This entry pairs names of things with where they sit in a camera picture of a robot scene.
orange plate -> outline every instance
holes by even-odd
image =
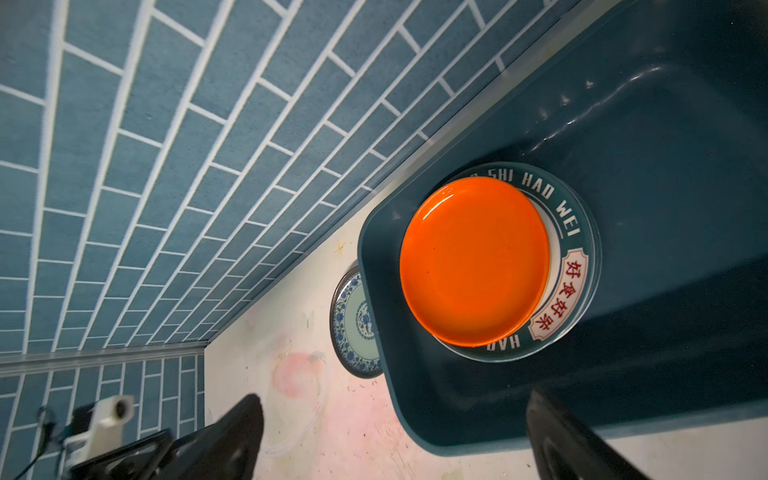
[[[535,311],[549,274],[549,242],[528,198],[501,180],[470,177],[433,193],[400,252],[402,291],[432,335],[483,346]]]

rectangular tile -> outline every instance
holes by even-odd
[[[48,38],[52,9],[51,0],[4,2],[0,15],[0,84],[36,97],[45,96],[48,42],[43,39]]]
[[[230,240],[224,250],[219,253],[219,257],[224,259],[237,260],[237,258],[239,258],[240,255],[242,255],[243,252],[248,247],[250,247],[250,245],[253,243],[259,233],[262,232],[262,230],[264,230],[264,227],[259,227],[258,225],[253,225],[251,223],[245,223],[237,231],[237,233],[235,233],[234,237],[232,237],[232,240]]]
[[[38,275],[35,278],[35,295],[65,295],[71,270],[72,265],[67,263],[39,262]]]
[[[118,249],[102,245],[86,245],[80,262],[77,280],[84,282],[105,282],[109,276]]]
[[[157,333],[154,334],[152,337],[152,342],[162,341],[165,342],[168,340],[170,335],[176,330],[175,325],[163,325],[159,329],[157,329]]]
[[[163,245],[168,252],[186,253],[194,244],[197,236],[203,231],[210,215],[192,210],[185,210],[176,223],[174,231]]]
[[[325,172],[320,172],[309,185],[299,194],[298,197],[286,208],[280,215],[280,218],[273,223],[264,235],[259,239],[259,245],[273,246],[280,241],[293,225],[299,221],[302,215],[314,207],[328,189],[336,181],[336,177]]]
[[[141,429],[155,427],[160,416],[160,377],[144,378],[144,394],[141,397]]]
[[[8,310],[26,310],[26,280],[0,280],[0,305]]]
[[[118,268],[114,273],[114,278],[109,284],[106,296],[117,296],[128,298],[134,292],[139,277],[144,273],[143,270],[132,268]]]
[[[253,207],[254,199],[261,197],[289,158],[283,152],[265,148],[206,235],[229,237]]]
[[[339,205],[373,172],[382,161],[378,157],[367,154],[334,188],[324,200],[330,204]]]
[[[392,37],[330,120],[346,131],[351,130],[415,55],[401,35]]]
[[[383,167],[373,174],[372,177],[366,182],[366,186],[375,188],[382,182],[389,174],[391,174],[400,164],[411,156],[411,154],[419,149],[424,144],[424,139],[416,135],[414,138],[408,141],[408,143],[400,149],[392,158],[387,160]]]
[[[40,237],[40,258],[74,260],[82,227],[82,217],[44,212]]]
[[[185,272],[202,272],[222,245],[223,242],[220,240],[200,239],[181,269]]]
[[[437,111],[442,104],[448,101],[450,97],[445,89],[436,84],[432,87],[419,103],[413,106],[389,133],[376,144],[374,150],[388,157],[393,154],[402,142],[406,141],[417,128],[427,121],[427,119]]]
[[[161,12],[202,38],[208,35],[208,28],[218,6],[218,0],[158,0],[155,4]]]
[[[45,206],[85,213],[120,78],[64,53]]]
[[[123,257],[120,258],[120,265],[146,267],[157,246],[160,245],[163,235],[164,232],[160,230],[134,228],[131,239],[123,252]]]
[[[119,326],[114,329],[112,338],[109,339],[107,346],[125,346],[128,340],[131,339],[134,331],[136,331],[135,326]]]
[[[24,332],[2,332],[0,333],[0,352],[21,353],[24,346]]]
[[[409,3],[408,0],[366,2],[333,51],[352,69],[358,70]]]
[[[243,170],[286,103],[265,87],[257,85],[214,161],[225,167]]]
[[[199,53],[200,47],[153,20],[121,126],[163,141]]]
[[[208,294],[207,288],[192,288],[190,289],[189,293],[184,297],[184,300],[181,300],[181,303],[179,303],[177,308],[179,310],[192,310],[207,294]]]
[[[16,417],[13,419],[14,427],[38,422],[38,409],[42,404],[47,383],[48,373],[35,373],[24,377],[22,393],[18,397]]]
[[[237,175],[209,167],[190,200],[190,207],[214,211],[237,180]]]
[[[227,118],[280,20],[263,2],[235,3],[192,102]]]
[[[91,242],[122,243],[138,202],[136,197],[103,190],[88,239]]]
[[[163,360],[163,398],[179,394],[179,359]]]
[[[139,290],[136,291],[136,295],[134,295],[134,299],[131,302],[131,305],[128,306],[128,309],[148,309],[152,305],[152,302],[154,302],[154,299],[160,295],[160,290],[162,290],[162,287],[160,286],[140,286]]]
[[[384,106],[376,107],[370,117],[360,125],[360,128],[328,162],[327,167],[339,174],[346,172],[395,118],[395,114]]]
[[[24,328],[24,312],[0,312],[0,329],[16,330]]]
[[[136,326],[141,323],[146,314],[146,311],[124,312],[120,317],[120,326]]]
[[[148,335],[154,333],[165,317],[174,309],[176,300],[159,300],[144,320],[144,325],[139,327],[138,333]]]
[[[445,74],[445,81],[454,90],[465,84],[543,8],[539,0],[517,0],[498,22],[483,35],[472,48]]]
[[[333,208],[328,207],[327,205],[316,205],[312,211],[310,211],[310,214],[304,217],[304,220],[301,220],[301,223],[296,225],[295,230],[303,233],[311,232],[312,229],[320,225],[320,222],[325,220],[326,216],[332,211]]]
[[[461,0],[423,0],[404,26],[423,47],[461,3]]]
[[[0,276],[29,277],[30,237],[0,233]]]
[[[400,111],[405,110],[478,31],[472,13],[465,8],[387,96],[389,103]]]
[[[296,91],[352,3],[352,0],[304,2],[263,77],[288,94]]]
[[[163,298],[165,299],[180,299],[187,292],[192,283],[197,279],[196,273],[177,273],[173,281],[170,282]]]
[[[170,148],[139,223],[168,227],[214,145],[221,125],[188,111]]]
[[[299,148],[349,80],[341,68],[325,60],[272,141],[292,151]]]
[[[71,370],[58,370],[53,372],[53,379],[51,379],[51,388],[56,389],[62,386],[74,385],[74,375],[76,371]]]
[[[566,12],[578,2],[576,0],[559,0],[549,8],[515,43],[502,53],[504,65],[511,65],[520,55],[533,45],[549,28],[560,20]]]
[[[134,397],[134,402],[139,403],[141,399],[141,377],[144,371],[142,362],[133,362],[125,364],[125,377],[123,378],[123,395]]]
[[[293,194],[288,192],[276,189],[270,190],[248,220],[269,224],[291,198],[293,198]]]
[[[170,434],[173,438],[176,438],[176,429],[178,426],[177,413],[179,409],[179,400],[165,400],[163,402],[163,408],[161,412],[161,429],[170,429]]]
[[[139,0],[109,3],[71,0],[66,41],[122,67],[139,4]]]
[[[3,129],[4,116],[2,109],[2,96],[0,93],[0,151],[3,151],[3,159],[12,161],[17,153],[6,147],[3,136],[8,133]],[[35,195],[38,189],[38,175],[31,172],[16,170],[14,168],[0,167],[0,230],[14,232],[32,232],[32,219],[35,217]]]
[[[280,178],[280,181],[278,181],[277,184],[281,187],[289,188],[291,190],[299,190],[301,186],[304,185],[304,182],[310,178],[312,174],[315,173],[315,170],[317,170],[317,168],[325,161],[325,159],[328,158],[328,155],[331,154],[333,149],[336,148],[336,145],[338,145],[341,140],[341,134],[331,130],[328,127],[321,127],[317,131],[317,134],[312,138],[312,140],[310,140],[310,142],[301,152],[301,154],[299,154],[291,166],[288,167],[288,170],[286,170],[286,173],[282,178]],[[273,194],[282,194],[282,198],[285,198],[285,201],[287,201],[287,198],[290,197],[290,194],[287,194],[281,190],[272,190],[267,198],[264,199],[264,202],[262,202],[259,208],[257,208],[256,212],[254,212],[251,220],[263,223],[267,223],[269,220],[272,220],[274,215],[262,215],[260,214],[260,210],[262,210],[263,205],[270,199],[270,196]],[[254,217],[256,217],[257,214],[259,214],[259,218],[269,217],[269,220],[256,220]]]
[[[64,328],[85,328],[90,323],[92,316],[93,312],[67,312],[62,326]]]
[[[61,314],[61,298],[36,298],[32,302],[30,340],[50,340],[56,335],[58,317]]]
[[[102,301],[101,308],[96,313],[96,319],[88,331],[88,336],[108,336],[112,332],[112,327],[118,322],[120,314],[123,313],[126,302],[127,300],[118,299]]]
[[[118,135],[104,185],[142,193],[159,151],[154,145]]]
[[[174,274],[176,267],[179,266],[183,258],[181,255],[158,254],[147,277],[144,278],[144,283],[147,285],[164,285]]]
[[[85,336],[85,328],[75,330],[62,330],[58,336],[57,349],[80,348],[80,343]]]
[[[210,300],[223,300],[238,282],[240,282],[240,278],[225,276],[221,279],[219,285],[211,291],[207,298]]]
[[[179,416],[182,420],[194,418],[194,383],[194,372],[186,372],[181,374],[181,388],[179,391]]]
[[[229,268],[232,266],[232,263],[233,262],[229,260],[214,260],[214,262],[208,267],[205,273],[200,276],[200,280],[198,280],[195,286],[215,285],[216,282],[218,282],[219,279],[226,273],[226,271],[229,270]]]
[[[483,88],[488,86],[494,78],[498,77],[498,67],[489,65],[464,91],[451,100],[435,118],[433,118],[422,131],[427,137],[431,137],[437,130],[453,118],[471,99],[477,96]]]
[[[250,250],[248,250],[248,253],[243,255],[243,258],[237,262],[237,265],[232,269],[230,275],[248,274],[250,269],[254,268],[269,250],[270,249],[267,247],[251,247]]]
[[[299,235],[298,233],[289,233],[288,237],[285,238],[280,244],[275,247],[274,250],[272,250],[272,253],[266,256],[264,259],[264,263],[280,263],[283,261],[283,258],[290,253],[291,250],[296,248],[296,245],[299,244],[302,240],[304,240],[304,235]]]

white grout line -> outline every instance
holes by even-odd
[[[197,89],[198,84],[200,83],[200,79],[203,77],[203,73],[205,72],[205,68],[208,65],[208,61],[210,59],[210,56],[213,54],[214,48],[216,47],[216,43],[218,42],[219,36],[221,35],[221,32],[223,31],[224,25],[227,22],[227,17],[230,14],[230,10],[232,9],[232,5],[234,4],[234,0],[222,0],[222,2],[219,4],[219,8],[217,10],[216,16],[214,17],[214,20],[210,26],[210,30],[208,33],[208,38],[206,39],[205,46],[200,51],[200,54],[197,56],[197,60],[195,61],[195,65],[192,68],[192,72],[190,74],[190,77],[187,80],[187,85],[184,87],[184,92],[181,95],[181,98],[179,99],[179,103],[176,107],[176,111],[174,112],[173,119],[171,120],[170,127],[168,128],[168,131],[166,133],[165,139],[163,141],[163,147],[160,149],[160,151],[157,154],[157,158],[155,159],[154,166],[152,167],[152,171],[150,172],[149,178],[147,179],[147,183],[144,186],[144,192],[142,193],[142,198],[139,200],[139,203],[136,207],[136,210],[134,212],[134,216],[131,218],[130,226],[126,232],[126,235],[123,239],[123,243],[118,250],[118,253],[115,255],[115,261],[112,264],[112,268],[110,270],[110,273],[108,275],[108,281],[111,282],[112,278],[114,278],[114,275],[117,271],[117,267],[119,264],[119,259],[122,256],[122,253],[125,251],[127,247],[127,239],[131,237],[133,234],[136,223],[138,222],[141,212],[144,210],[144,206],[147,203],[147,200],[149,198],[149,194],[152,190],[152,187],[154,186],[155,181],[157,180],[158,176],[160,175],[161,169],[163,167],[163,164],[165,162],[165,159],[168,156],[168,152],[170,151],[171,146],[174,143],[174,140],[176,138],[176,135],[179,132],[179,129],[181,127],[181,122],[184,119],[184,116],[187,114],[188,106],[190,101],[192,100],[192,96]],[[202,180],[202,176],[205,173],[205,167],[203,166],[198,172],[197,176],[195,177],[195,180],[193,182],[193,185],[190,186],[189,191],[187,192],[187,195],[185,197],[185,201],[182,204],[186,204],[189,202],[191,194],[195,191],[195,188]],[[181,217],[181,214],[184,212],[184,209],[179,209],[176,214],[174,215],[173,220],[171,221],[170,225],[168,226],[168,231],[163,235],[161,242],[159,245],[162,245],[170,236],[170,233],[173,231],[173,229],[176,227],[176,223],[178,222],[179,218]],[[157,259],[157,256],[160,254],[160,250],[155,250],[152,254],[152,257],[150,258],[150,261],[147,263],[147,265],[154,264],[154,261]],[[141,282],[144,281],[144,278],[146,278],[146,275],[149,273],[149,268],[147,268],[144,273],[141,274],[141,277],[139,278],[139,281],[137,282],[138,285],[141,285]],[[134,289],[134,291],[131,293],[131,298],[125,303],[125,307],[131,304],[133,299],[136,296],[136,292],[139,289]],[[93,324],[94,318],[91,318],[91,322],[88,324],[88,328],[90,329]],[[128,340],[128,344],[130,344],[131,341],[133,341],[133,338],[136,336],[136,333],[141,328],[141,325],[143,325],[144,319],[142,319],[139,322],[139,325],[137,326],[134,333],[131,335],[131,338]],[[109,340],[111,340],[112,336],[114,335],[115,330],[118,327],[118,322],[115,322],[115,324],[112,327],[112,331],[110,331],[109,334]]]
[[[272,186],[272,188],[273,188],[274,190],[281,190],[281,191],[283,191],[283,192],[285,192],[285,193],[287,193],[287,194],[296,195],[296,192],[295,192],[295,191],[293,191],[293,190],[291,190],[291,189],[289,189],[289,188],[281,187],[280,185],[273,185],[273,186]]]
[[[94,179],[94,189],[91,192],[91,198],[88,201],[88,212],[85,214],[85,221],[83,222],[80,240],[78,241],[77,253],[74,256],[73,271],[77,272],[80,270],[80,265],[82,263],[84,252],[85,252],[85,246],[87,244],[118,247],[118,251],[115,254],[115,259],[113,260],[111,272],[108,275],[107,281],[105,282],[106,284],[110,284],[112,282],[112,279],[114,277],[114,271],[115,271],[114,265],[120,262],[120,259],[122,258],[123,249],[121,249],[120,246],[118,245],[107,245],[107,244],[101,244],[101,243],[95,243],[95,242],[88,242],[86,241],[86,239],[88,238],[88,235],[91,232],[91,227],[93,226],[93,221],[96,214],[96,207],[101,197],[101,186],[104,185],[104,179],[107,176],[107,170],[109,168],[112,152],[114,150],[114,146],[118,138],[118,129],[120,127],[120,123],[123,121],[125,106],[127,104],[129,95],[131,93],[131,85],[133,84],[139,59],[141,58],[141,51],[144,47],[144,39],[147,37],[147,31],[149,30],[149,24],[151,22],[151,13],[152,13],[153,5],[154,5],[154,0],[142,0],[138,9],[138,13],[136,15],[136,20],[134,21],[133,35],[131,36],[131,43],[128,47],[127,57],[125,58],[125,64],[124,64],[125,73],[120,80],[120,84],[118,85],[118,91],[114,98],[114,106],[112,108],[109,124],[107,126],[107,133],[104,139],[104,146],[101,149],[99,165],[98,165],[98,169],[96,170],[96,178]],[[127,236],[123,239],[123,244],[126,244],[127,239],[130,238],[130,233],[133,233],[133,230],[131,230],[130,232],[127,232]],[[71,299],[72,290],[74,289],[74,278],[75,278],[75,275],[70,276],[70,279],[67,285],[67,290],[66,290],[65,304],[69,304],[69,301]],[[91,318],[88,320],[88,329],[86,330],[86,333],[83,335],[83,338],[80,341],[79,349],[83,348],[83,345],[85,344],[85,341],[88,338],[88,331],[90,330],[91,325],[93,324],[96,318],[95,312],[97,312],[101,308],[101,304],[104,301],[104,297],[107,294],[106,290],[107,289],[102,289],[102,291],[99,293],[99,299],[97,301],[97,305],[94,308],[94,313],[91,314]],[[65,309],[61,309],[58,325],[56,328],[56,334],[54,336],[54,345],[58,344],[58,339],[59,339],[59,336],[61,335],[61,326],[64,323],[65,314],[66,314]]]
[[[52,212],[54,214],[62,214],[62,215],[69,215],[70,217],[85,218],[85,214],[81,214],[80,212],[71,212],[69,210],[61,210],[58,208],[51,208],[51,207],[43,207],[43,210],[45,210],[46,212]]]
[[[31,174],[38,173],[37,168],[27,167],[26,165],[12,164],[11,162],[0,160],[0,167],[13,168],[14,170],[23,170]]]
[[[17,237],[32,237],[32,233],[26,232],[12,232],[10,230],[0,230],[3,235],[16,235]],[[46,260],[46,262],[56,262],[60,260]]]
[[[181,23],[173,20],[168,15],[165,15],[160,10],[157,10],[157,8],[155,8],[154,11],[152,12],[152,16],[155,17],[160,22],[163,22],[166,26],[168,26],[168,27],[172,28],[173,30],[175,30],[182,37],[184,37],[187,40],[191,41],[195,45],[197,45],[199,47],[202,47],[203,45],[205,45],[205,41],[202,38],[200,38],[200,36],[198,34],[196,34],[195,32],[191,31],[189,28],[183,26]]]
[[[345,132],[341,127],[338,125],[332,123],[331,121],[326,120],[325,126],[330,128],[331,130],[335,131],[337,134],[341,135],[342,137],[346,137],[347,132]]]
[[[119,188],[106,187],[104,185],[101,186],[101,189],[106,190],[107,192],[112,192],[113,194],[120,194],[120,195],[126,195],[128,197],[141,198],[140,194],[135,194],[134,192],[129,192],[128,190],[120,190]]]
[[[40,140],[40,157],[38,162],[37,193],[35,197],[35,217],[32,221],[32,241],[29,253],[29,283],[27,285],[27,313],[24,318],[24,345],[22,353],[27,353],[29,329],[32,322],[32,301],[35,293],[35,281],[38,272],[38,255],[40,253],[40,238],[43,226],[43,208],[45,206],[45,191],[48,187],[48,167],[51,163],[51,147],[53,146],[53,130],[56,123],[56,106],[58,104],[58,88],[61,79],[61,60],[64,56],[64,35],[67,28],[67,12],[69,0],[55,0],[51,18],[51,37],[48,45],[48,64],[45,81],[45,110],[43,112]]]
[[[122,68],[120,68],[118,66],[115,66],[115,65],[109,63],[108,61],[97,57],[96,55],[90,54],[90,53],[86,52],[85,50],[83,50],[82,48],[75,47],[72,44],[64,43],[64,51],[66,51],[67,53],[71,53],[73,55],[76,55],[76,56],[82,58],[83,60],[88,61],[88,62],[92,63],[93,65],[96,65],[99,68],[103,68],[104,70],[106,70],[106,71],[108,71],[110,73],[114,73],[115,75],[122,75],[123,74],[123,69]]]
[[[381,155],[379,152],[373,149],[371,149],[371,155],[373,155],[374,157],[378,158],[381,161],[387,161],[387,157],[385,157],[384,155]]]
[[[286,16],[287,10],[285,9],[285,7],[277,3],[275,0],[262,0],[262,2],[269,5],[269,7],[273,9],[275,13],[277,13],[279,16],[281,17]]]
[[[331,170],[330,168],[323,167],[322,171],[326,172],[327,174],[331,174],[336,178],[341,178],[342,174],[336,173],[335,171]]]
[[[271,91],[278,97],[282,98],[285,101],[290,101],[291,96],[288,95],[285,91],[277,87],[275,84],[273,84],[271,81],[265,79],[265,78],[259,78],[257,80],[257,84],[261,85],[262,87],[266,88],[267,90]]]
[[[30,95],[21,90],[16,90],[15,88],[0,84],[0,91],[9,95],[13,95],[14,97],[21,98],[22,100],[30,101],[33,104],[45,106],[45,100],[42,98],[37,98],[34,95]]]
[[[383,98],[383,99],[382,99],[382,105],[384,105],[384,107],[386,107],[386,109],[387,109],[387,110],[389,110],[389,111],[391,111],[393,114],[395,114],[395,116],[396,116],[396,117],[399,117],[399,116],[401,115],[401,113],[400,113],[400,110],[398,110],[397,108],[395,108],[395,106],[394,106],[394,105],[392,105],[391,103],[389,103],[389,102],[386,100],[386,98]]]
[[[419,51],[421,50],[421,47],[419,47],[419,44],[411,36],[411,32],[406,30],[406,26],[405,25],[400,25],[400,28],[398,28],[397,32],[400,34],[401,37],[403,37],[403,39],[406,41],[406,43],[408,45],[410,45],[411,48],[413,48],[413,52],[414,53],[419,53]]]
[[[281,147],[280,145],[278,145],[276,143],[273,143],[271,141],[268,141],[266,143],[266,145],[267,145],[267,147],[272,147],[272,148],[274,148],[277,151],[283,152],[285,155],[288,155],[289,157],[292,157],[295,154],[295,152],[292,152],[292,151],[288,150],[285,147]]]
[[[225,172],[230,173],[232,175],[240,175],[241,173],[243,173],[243,172],[240,172],[238,170],[235,170],[234,168],[225,167],[225,166],[217,164],[215,162],[210,162],[210,167],[216,168],[216,169],[221,170],[221,171],[225,171]]]
[[[478,22],[478,27],[485,28],[485,20],[482,19],[480,8],[478,8],[478,4],[475,3],[475,0],[467,0],[467,6],[469,7],[469,11],[472,12],[472,16],[475,17],[475,22]]]
[[[437,82],[440,84],[443,90],[445,90],[445,93],[448,94],[449,97],[454,97],[456,93],[454,93],[453,88],[451,88],[450,85],[448,85],[448,82],[445,81],[443,77],[440,77],[437,79]]]
[[[190,103],[189,109],[192,110],[193,112],[195,112],[196,114],[203,115],[205,118],[209,118],[209,119],[215,121],[218,124],[224,125],[227,122],[226,120],[224,120],[222,117],[219,117],[215,113],[210,112],[210,111],[206,110],[205,108],[198,107],[197,105],[195,105],[193,103]]]
[[[149,230],[157,230],[157,231],[160,231],[160,232],[164,232],[164,231],[168,230],[167,228],[155,227],[154,225],[144,225],[143,223],[136,223],[136,227],[147,228]]]
[[[190,207],[189,205],[187,205],[185,208],[187,210],[192,210],[193,212],[200,212],[201,214],[208,214],[208,215],[213,215],[214,214],[214,212],[212,212],[210,210],[203,210],[202,208]]]
[[[337,67],[339,67],[342,70],[344,70],[344,73],[346,73],[350,77],[354,77],[355,76],[355,71],[352,69],[352,67],[347,65],[346,62],[344,62],[344,60],[342,60],[338,55],[333,53],[333,51],[329,51],[328,52],[328,59],[330,61],[332,61],[333,63],[335,63]]]
[[[153,147],[157,147],[157,148],[163,147],[163,144],[157,140],[152,140],[151,138],[143,137],[139,134],[135,134],[134,132],[125,130],[123,128],[118,128],[118,133],[124,137],[133,138],[134,140],[144,142],[147,145],[152,145]]]

